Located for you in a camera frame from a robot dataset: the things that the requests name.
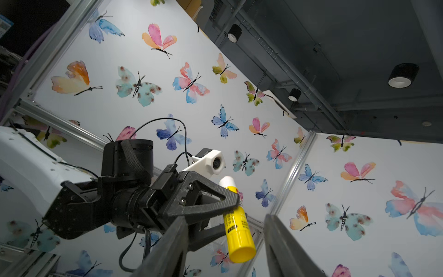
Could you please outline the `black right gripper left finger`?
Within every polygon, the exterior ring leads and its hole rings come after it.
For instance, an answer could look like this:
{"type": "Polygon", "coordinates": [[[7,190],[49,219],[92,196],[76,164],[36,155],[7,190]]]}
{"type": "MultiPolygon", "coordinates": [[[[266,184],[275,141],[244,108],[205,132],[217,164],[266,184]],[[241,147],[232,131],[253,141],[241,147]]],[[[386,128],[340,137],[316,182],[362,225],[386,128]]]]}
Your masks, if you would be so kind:
{"type": "Polygon", "coordinates": [[[133,277],[181,277],[189,245],[188,224],[178,217],[133,277]]]}

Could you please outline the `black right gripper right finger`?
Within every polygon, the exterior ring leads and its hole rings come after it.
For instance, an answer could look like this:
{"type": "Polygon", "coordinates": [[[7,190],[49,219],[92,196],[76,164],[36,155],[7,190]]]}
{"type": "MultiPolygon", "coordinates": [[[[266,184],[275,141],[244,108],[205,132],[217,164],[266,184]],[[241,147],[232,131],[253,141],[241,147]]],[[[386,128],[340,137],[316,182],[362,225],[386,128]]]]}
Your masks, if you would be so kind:
{"type": "Polygon", "coordinates": [[[265,248],[272,277],[324,277],[324,272],[300,246],[276,215],[264,222],[265,248]]]}

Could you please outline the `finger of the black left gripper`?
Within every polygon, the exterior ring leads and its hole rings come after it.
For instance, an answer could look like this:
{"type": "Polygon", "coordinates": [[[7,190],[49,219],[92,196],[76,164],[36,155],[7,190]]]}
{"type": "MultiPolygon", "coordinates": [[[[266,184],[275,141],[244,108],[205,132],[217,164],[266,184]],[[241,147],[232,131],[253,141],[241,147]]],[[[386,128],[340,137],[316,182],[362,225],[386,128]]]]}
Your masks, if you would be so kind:
{"type": "Polygon", "coordinates": [[[188,227],[188,251],[198,251],[206,245],[226,235],[225,225],[220,224],[206,230],[200,230],[200,225],[188,227]]]}
{"type": "Polygon", "coordinates": [[[214,218],[234,210],[239,196],[196,172],[178,174],[178,185],[162,209],[163,218],[214,218]]]}

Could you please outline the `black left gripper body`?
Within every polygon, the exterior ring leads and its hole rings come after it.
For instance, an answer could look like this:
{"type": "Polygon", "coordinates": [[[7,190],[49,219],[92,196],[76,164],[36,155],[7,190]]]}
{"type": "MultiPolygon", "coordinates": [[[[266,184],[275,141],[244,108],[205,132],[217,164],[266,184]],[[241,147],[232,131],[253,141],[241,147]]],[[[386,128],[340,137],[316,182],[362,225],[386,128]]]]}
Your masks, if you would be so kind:
{"type": "Polygon", "coordinates": [[[117,191],[110,222],[127,232],[141,232],[143,227],[165,232],[172,221],[162,217],[162,209],[177,189],[178,174],[176,165],[168,165],[150,186],[117,191]]]}

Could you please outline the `yellow glue stick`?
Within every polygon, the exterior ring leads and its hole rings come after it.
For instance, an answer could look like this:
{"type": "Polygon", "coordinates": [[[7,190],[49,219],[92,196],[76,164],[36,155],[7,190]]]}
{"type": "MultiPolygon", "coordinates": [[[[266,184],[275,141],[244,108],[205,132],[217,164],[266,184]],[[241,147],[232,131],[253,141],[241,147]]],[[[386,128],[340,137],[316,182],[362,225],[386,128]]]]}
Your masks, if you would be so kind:
{"type": "Polygon", "coordinates": [[[255,257],[256,247],[242,206],[239,190],[233,177],[230,176],[223,177],[219,185],[233,192],[238,198],[234,209],[223,215],[230,260],[233,263],[246,263],[255,257]]]}

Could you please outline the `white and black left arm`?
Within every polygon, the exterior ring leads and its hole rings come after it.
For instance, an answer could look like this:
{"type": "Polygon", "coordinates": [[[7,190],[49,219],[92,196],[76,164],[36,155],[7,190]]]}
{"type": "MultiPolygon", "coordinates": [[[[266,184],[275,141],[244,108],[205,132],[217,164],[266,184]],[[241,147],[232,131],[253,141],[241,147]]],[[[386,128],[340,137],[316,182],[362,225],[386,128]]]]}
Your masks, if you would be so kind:
{"type": "Polygon", "coordinates": [[[203,149],[189,170],[168,165],[153,178],[153,142],[130,139],[106,144],[102,174],[64,162],[30,132],[1,128],[1,180],[28,197],[41,223],[73,240],[108,223],[117,237],[165,233],[177,218],[190,226],[191,251],[224,236],[207,228],[211,218],[232,212],[239,196],[211,181],[225,165],[219,151],[203,149]]]}

